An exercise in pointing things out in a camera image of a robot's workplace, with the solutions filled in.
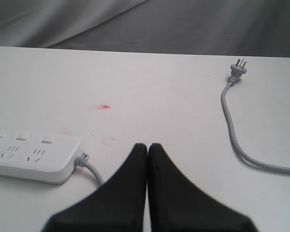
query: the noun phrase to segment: gray cable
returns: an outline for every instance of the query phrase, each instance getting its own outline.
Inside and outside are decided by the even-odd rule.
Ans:
[[[99,187],[104,184],[104,180],[98,170],[92,166],[90,163],[88,163],[89,160],[89,155],[87,154],[82,154],[81,157],[75,157],[74,164],[75,166],[80,166],[80,167],[86,167],[91,173],[95,176],[99,183]]]
[[[276,166],[276,165],[267,164],[267,163],[263,163],[263,162],[257,161],[255,159],[253,159],[252,157],[250,157],[249,155],[247,155],[242,150],[242,148],[240,147],[240,145],[239,145],[239,143],[238,143],[238,141],[236,139],[236,135],[235,135],[235,132],[234,132],[233,121],[232,121],[232,118],[231,118],[231,115],[230,115],[230,112],[229,112],[229,109],[228,109],[228,106],[227,106],[227,102],[226,102],[226,93],[229,90],[229,88],[232,85],[234,85],[234,84],[235,83],[232,80],[230,80],[228,82],[227,86],[224,88],[224,90],[223,90],[223,92],[221,94],[221,104],[222,104],[223,113],[224,113],[224,115],[226,117],[226,120],[227,120],[231,144],[232,144],[235,152],[241,158],[243,158],[247,162],[249,162],[249,163],[251,163],[251,164],[253,164],[253,165],[255,165],[255,166],[259,167],[259,168],[262,168],[262,169],[265,169],[265,170],[268,170],[268,171],[271,171],[271,172],[276,172],[276,173],[290,174],[290,168]]]

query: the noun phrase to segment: white surface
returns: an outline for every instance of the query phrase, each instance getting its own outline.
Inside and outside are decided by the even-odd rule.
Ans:
[[[230,145],[220,94],[237,59],[0,47],[0,127],[79,136],[106,180],[134,143],[162,143],[194,184],[261,232],[290,231],[290,176],[248,168]],[[290,58],[245,60],[227,94],[239,143],[290,167]],[[95,189],[84,169],[61,186],[0,177],[0,232],[39,231]]]
[[[0,130],[0,175],[59,184],[74,171],[81,156],[81,140],[75,136]]]

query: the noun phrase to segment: plug prong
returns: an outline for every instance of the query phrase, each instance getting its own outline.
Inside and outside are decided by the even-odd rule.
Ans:
[[[237,67],[237,65],[238,65],[238,63],[239,63],[240,61],[241,61],[241,59],[238,59],[238,60],[237,60],[236,67]]]

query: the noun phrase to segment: power strip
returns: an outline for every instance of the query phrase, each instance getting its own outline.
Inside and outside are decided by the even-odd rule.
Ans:
[[[0,131],[0,175],[62,184],[73,174],[81,156],[75,136],[24,131]]]

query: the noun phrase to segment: cable strain relief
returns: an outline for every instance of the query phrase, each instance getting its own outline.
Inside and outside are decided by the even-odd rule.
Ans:
[[[238,77],[230,76],[228,79],[228,82],[232,82],[232,85],[234,86],[238,81]]]
[[[84,167],[85,163],[89,160],[89,155],[83,153],[81,157],[77,156],[74,160],[74,165]]]

